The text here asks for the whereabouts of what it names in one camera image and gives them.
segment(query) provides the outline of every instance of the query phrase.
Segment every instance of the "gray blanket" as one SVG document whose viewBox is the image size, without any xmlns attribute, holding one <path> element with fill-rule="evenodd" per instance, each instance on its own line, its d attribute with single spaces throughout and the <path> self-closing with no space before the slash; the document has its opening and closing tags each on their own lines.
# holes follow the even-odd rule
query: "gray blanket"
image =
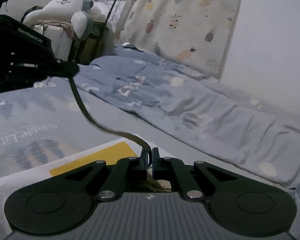
<svg viewBox="0 0 300 240">
<path fill-rule="evenodd" d="M 243 93 L 209 76 L 117 47 L 114 56 L 81 66 L 75 81 L 213 157 L 284 186 L 300 182 L 300 118 L 262 112 L 258 100 L 250 98 L 249 105 Z"/>
</svg>

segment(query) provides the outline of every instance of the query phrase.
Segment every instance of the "pineapple print curtain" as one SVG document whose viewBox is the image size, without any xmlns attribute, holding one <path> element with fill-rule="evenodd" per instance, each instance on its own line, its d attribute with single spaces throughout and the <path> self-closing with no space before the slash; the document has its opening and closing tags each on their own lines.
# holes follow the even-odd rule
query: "pineapple print curtain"
<svg viewBox="0 0 300 240">
<path fill-rule="evenodd" d="M 121 42 L 218 77 L 240 0 L 133 1 Z"/>
</svg>

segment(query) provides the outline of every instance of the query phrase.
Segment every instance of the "black robotic device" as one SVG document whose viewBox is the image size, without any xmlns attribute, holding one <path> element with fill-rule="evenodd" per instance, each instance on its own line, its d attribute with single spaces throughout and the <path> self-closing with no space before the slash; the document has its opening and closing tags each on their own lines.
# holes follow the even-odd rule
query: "black robotic device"
<svg viewBox="0 0 300 240">
<path fill-rule="evenodd" d="M 55 59 L 48 38 L 0 15 L 0 92 L 47 77 L 69 78 L 73 88 L 78 72 L 77 64 Z M 153 179 L 170 181 L 171 192 L 138 192 L 134 182 L 147 179 L 151 160 Z M 4 212 L 13 230 L 9 240 L 274 240 L 293 239 L 288 231 L 297 209 L 276 187 L 202 161 L 161 158 L 157 148 L 143 147 L 138 158 L 116 165 L 96 161 L 19 189 Z"/>
</svg>

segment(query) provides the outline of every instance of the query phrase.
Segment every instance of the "bed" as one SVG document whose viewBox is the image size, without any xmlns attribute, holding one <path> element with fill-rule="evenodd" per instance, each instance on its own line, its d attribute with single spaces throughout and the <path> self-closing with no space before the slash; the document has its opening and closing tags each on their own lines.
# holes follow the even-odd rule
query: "bed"
<svg viewBox="0 0 300 240">
<path fill-rule="evenodd" d="M 102 124 L 138 134 L 185 163 L 204 160 L 285 188 L 300 210 L 300 116 L 122 46 L 80 69 L 76 85 Z M 67 80 L 0 95 L 0 177 L 116 138 L 85 120 Z M 291 230 L 300 234 L 300 212 Z"/>
</svg>

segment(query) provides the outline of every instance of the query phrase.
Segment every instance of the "plush toy ear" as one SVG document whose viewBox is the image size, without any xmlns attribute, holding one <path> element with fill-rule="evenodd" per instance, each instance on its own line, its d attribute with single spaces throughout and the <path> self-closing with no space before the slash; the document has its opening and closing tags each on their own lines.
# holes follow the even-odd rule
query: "plush toy ear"
<svg viewBox="0 0 300 240">
<path fill-rule="evenodd" d="M 26 15 L 23 24 L 31 27 L 37 24 L 37 21 L 42 20 L 42 10 L 35 10 Z"/>
<path fill-rule="evenodd" d="M 92 20 L 85 12 L 76 12 L 71 18 L 71 24 L 75 34 L 79 39 L 85 39 L 88 37 L 92 30 Z"/>
</svg>

